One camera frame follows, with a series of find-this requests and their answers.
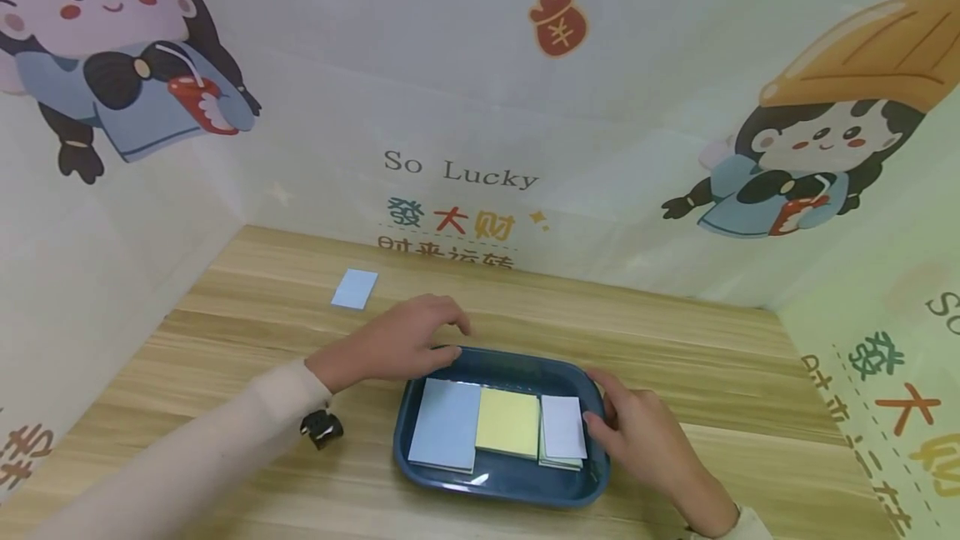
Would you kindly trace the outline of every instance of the table surface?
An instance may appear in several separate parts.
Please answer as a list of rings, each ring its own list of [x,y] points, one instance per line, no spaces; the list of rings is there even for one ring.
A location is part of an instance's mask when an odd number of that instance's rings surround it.
[[[366,311],[330,306],[347,268],[380,277]],[[453,295],[475,336],[444,342],[558,358],[657,390],[703,461],[776,538],[896,538],[774,314],[247,227],[0,512],[0,538],[273,365],[395,302]],[[558,511],[418,488],[393,464],[403,385],[337,397],[347,436],[306,441],[240,487],[189,538],[685,538],[661,497],[614,467],[592,506]]]

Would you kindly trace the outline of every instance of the dotted line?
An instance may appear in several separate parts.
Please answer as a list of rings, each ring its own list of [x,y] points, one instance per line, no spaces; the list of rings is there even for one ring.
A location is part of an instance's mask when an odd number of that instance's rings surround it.
[[[840,359],[840,366],[841,366],[841,368],[844,369],[844,371],[847,371],[847,365],[843,362],[843,355],[840,354],[840,351],[836,351],[836,350],[835,350],[835,352],[836,352],[837,358]],[[847,374],[847,380],[850,381],[851,386],[853,386],[854,381],[853,381],[853,377],[851,377],[850,374]],[[862,398],[860,392],[857,390],[856,387],[853,388],[853,391],[854,391],[855,393],[857,393],[857,395]],[[867,405],[867,403],[866,403],[865,401],[861,401],[861,404],[863,405],[863,407],[864,407],[865,409],[867,409],[867,413],[870,413],[870,407]],[[878,421],[877,418],[876,418],[876,416],[873,416],[873,415],[871,414],[871,415],[870,415],[870,418],[873,420],[874,424],[877,424],[877,426],[880,425],[880,424],[879,424],[879,421]],[[883,437],[883,439],[884,439],[885,441],[887,441],[887,442],[890,441],[890,438],[887,437],[887,434],[886,434],[883,430],[880,431],[880,435],[882,435],[882,437]],[[890,447],[890,450],[892,451],[892,453],[895,454],[895,456],[896,456],[897,458],[903,458],[903,457],[901,456],[901,453],[899,453],[899,451],[897,450],[896,447],[894,447],[894,446],[892,446],[892,445],[890,445],[890,444],[888,444],[887,446]],[[902,465],[903,465],[903,469],[906,471],[907,475],[910,476],[911,478],[913,478],[913,471],[910,469],[910,467],[909,467],[906,463],[903,463]],[[920,498],[923,498],[923,489],[920,488],[920,484],[918,484],[917,482],[914,482],[914,483],[913,483],[913,486],[914,486],[914,488],[917,490],[917,494],[920,495]],[[933,507],[930,507],[930,502],[927,501],[926,498],[923,499],[923,506],[926,507],[927,510],[928,510],[930,513],[933,513]],[[934,525],[937,526],[937,528],[943,528],[943,526],[940,525],[940,522],[936,519],[936,517],[934,517],[933,522],[934,522]]]

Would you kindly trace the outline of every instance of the cartoon girl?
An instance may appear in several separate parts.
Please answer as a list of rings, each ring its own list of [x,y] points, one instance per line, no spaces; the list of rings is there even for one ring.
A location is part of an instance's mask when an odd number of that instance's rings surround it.
[[[202,0],[0,0],[0,49],[0,90],[37,99],[61,172],[87,184],[103,175],[94,128],[132,162],[260,112]]]
[[[857,209],[883,162],[960,81],[960,0],[891,0],[823,34],[760,92],[737,136],[665,219],[732,238],[783,236]]]

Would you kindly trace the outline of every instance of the black bow tie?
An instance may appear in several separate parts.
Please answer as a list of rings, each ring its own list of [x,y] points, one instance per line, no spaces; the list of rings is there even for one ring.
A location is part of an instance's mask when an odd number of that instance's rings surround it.
[[[160,47],[176,54],[170,54]],[[139,56],[124,52],[99,52],[83,63],[83,78],[103,106],[119,111],[137,102],[145,80],[168,82],[182,75],[193,77],[186,61],[189,58],[171,42],[154,42]]]

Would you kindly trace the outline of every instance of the hand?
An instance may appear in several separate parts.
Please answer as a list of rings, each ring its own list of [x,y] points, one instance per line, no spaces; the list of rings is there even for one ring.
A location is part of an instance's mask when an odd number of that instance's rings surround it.
[[[838,211],[837,214],[850,213],[851,211],[853,211],[854,209],[858,209],[859,207],[860,207],[860,195],[859,194],[847,195],[847,200],[844,201],[844,203],[840,207],[840,211]]]
[[[260,117],[260,102],[253,97],[253,94],[247,90],[246,86],[240,86],[240,96],[242,99],[246,100],[247,105],[250,106],[251,112],[253,112],[254,117]]]
[[[584,413],[590,438],[640,483],[674,504],[691,528],[720,538],[739,519],[737,504],[707,471],[670,408],[651,390],[627,390],[612,374],[588,371],[604,389],[607,421]]]
[[[687,197],[671,198],[661,205],[661,209],[666,209],[663,214],[664,219],[679,219],[686,217],[687,213],[693,211],[693,205]]]
[[[63,175],[76,172],[87,184],[93,184],[103,175],[103,161],[90,144],[74,146],[69,142],[63,142],[57,163]]]
[[[460,357],[459,346],[433,348],[433,333],[442,325],[455,325],[469,336],[467,314],[452,298],[424,294],[394,305],[356,332],[317,350],[305,363],[334,394],[369,378],[420,378]]]

